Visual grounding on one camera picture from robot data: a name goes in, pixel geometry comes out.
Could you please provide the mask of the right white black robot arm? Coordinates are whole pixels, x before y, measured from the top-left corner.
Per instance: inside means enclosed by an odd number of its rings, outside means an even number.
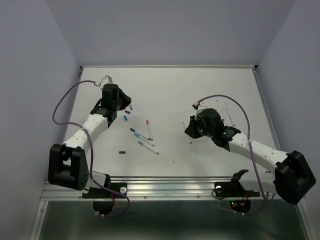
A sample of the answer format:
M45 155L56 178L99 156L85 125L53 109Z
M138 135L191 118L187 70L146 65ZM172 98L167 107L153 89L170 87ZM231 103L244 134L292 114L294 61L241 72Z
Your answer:
M233 126L226 126L213 108L200 110L189 119L184 131L192 139L210 138L228 152L241 155L265 168L257 181L242 178L244 169L235 173L227 184L221 184L220 198L242 197L245 192L277 194L289 204L296 205L316 184L316 178L304 155L276 150L255 140Z

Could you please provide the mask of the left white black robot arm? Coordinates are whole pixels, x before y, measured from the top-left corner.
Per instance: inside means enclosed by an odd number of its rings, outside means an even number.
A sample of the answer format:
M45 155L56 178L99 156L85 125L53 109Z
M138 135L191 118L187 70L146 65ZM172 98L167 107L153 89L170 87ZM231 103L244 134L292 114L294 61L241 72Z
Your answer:
M89 180L100 197L108 196L111 184L103 179L96 181L93 176L94 141L106 131L117 118L119 111L128 107L132 99L117 84L103 85L102 97L91 110L83 125L75 122L58 122L54 109L52 120L57 125L73 125L79 130L65 142L55 143L49 151L48 182L74 190L83 190Z

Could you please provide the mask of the grey cap marker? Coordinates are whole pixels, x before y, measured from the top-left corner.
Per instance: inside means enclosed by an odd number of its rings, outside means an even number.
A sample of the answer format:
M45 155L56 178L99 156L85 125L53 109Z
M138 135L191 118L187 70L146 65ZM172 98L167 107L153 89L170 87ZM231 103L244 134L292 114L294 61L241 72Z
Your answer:
M232 125L233 127L235 127L236 125L235 125L235 123L234 123L234 121L233 121L233 119L232 119L232 117L231 117L230 112L229 112L228 104L226 104L226 105L227 105L226 117L229 119L231 125Z

